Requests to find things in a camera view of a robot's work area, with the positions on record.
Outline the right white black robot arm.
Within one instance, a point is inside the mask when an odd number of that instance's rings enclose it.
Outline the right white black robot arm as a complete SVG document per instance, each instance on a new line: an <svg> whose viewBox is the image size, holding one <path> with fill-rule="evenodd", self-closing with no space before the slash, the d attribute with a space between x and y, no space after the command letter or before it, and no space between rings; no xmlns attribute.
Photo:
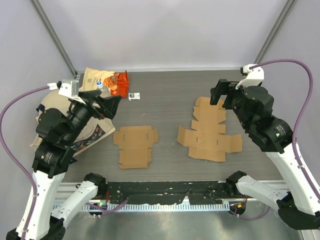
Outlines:
<svg viewBox="0 0 320 240"><path fill-rule="evenodd" d="M274 98L261 85L237 87L237 82L220 79L210 90L210 104L217 105L221 96L223 108L233 110L245 133L274 163L287 184L277 189L237 171L227 178L226 193L252 197L275 210L282 221L294 230L320 228L320 201L305 178L308 168L299 164L294 153L293 131L272 114Z"/></svg>

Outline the small cardboard box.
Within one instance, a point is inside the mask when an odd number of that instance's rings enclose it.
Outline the small cardboard box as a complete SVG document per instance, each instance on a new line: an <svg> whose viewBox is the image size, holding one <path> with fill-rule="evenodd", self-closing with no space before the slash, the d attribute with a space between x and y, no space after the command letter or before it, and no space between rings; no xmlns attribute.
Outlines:
<svg viewBox="0 0 320 240"><path fill-rule="evenodd" d="M122 126L113 134L113 143L119 147L119 167L146 169L152 161L152 147L158 142L158 130L150 125Z"/></svg>

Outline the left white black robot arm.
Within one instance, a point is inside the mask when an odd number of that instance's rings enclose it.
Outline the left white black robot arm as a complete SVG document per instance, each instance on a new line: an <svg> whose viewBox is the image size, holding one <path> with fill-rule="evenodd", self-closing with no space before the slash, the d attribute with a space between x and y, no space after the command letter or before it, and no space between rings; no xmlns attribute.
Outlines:
<svg viewBox="0 0 320 240"><path fill-rule="evenodd" d="M69 99L66 113L49 108L40 114L36 133L41 143L35 150L32 188L19 225L6 235L8 240L61 240L72 219L91 199L102 199L106 179L89 173L79 188L53 209L58 188L75 154L74 142L90 119L113 119L120 95L102 98L100 90L80 92L79 100Z"/></svg>

